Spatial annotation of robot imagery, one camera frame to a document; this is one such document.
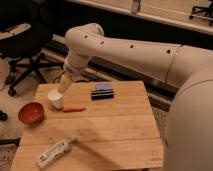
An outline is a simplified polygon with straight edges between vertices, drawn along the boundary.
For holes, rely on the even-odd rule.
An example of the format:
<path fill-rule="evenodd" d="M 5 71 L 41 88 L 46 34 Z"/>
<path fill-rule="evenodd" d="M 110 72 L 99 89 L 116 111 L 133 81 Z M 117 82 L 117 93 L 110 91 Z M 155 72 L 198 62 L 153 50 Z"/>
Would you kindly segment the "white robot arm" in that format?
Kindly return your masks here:
<path fill-rule="evenodd" d="M 161 42 L 109 38 L 97 23 L 69 29 L 59 91 L 100 57 L 177 89 L 164 138 L 162 171 L 213 171 L 213 50 Z"/>

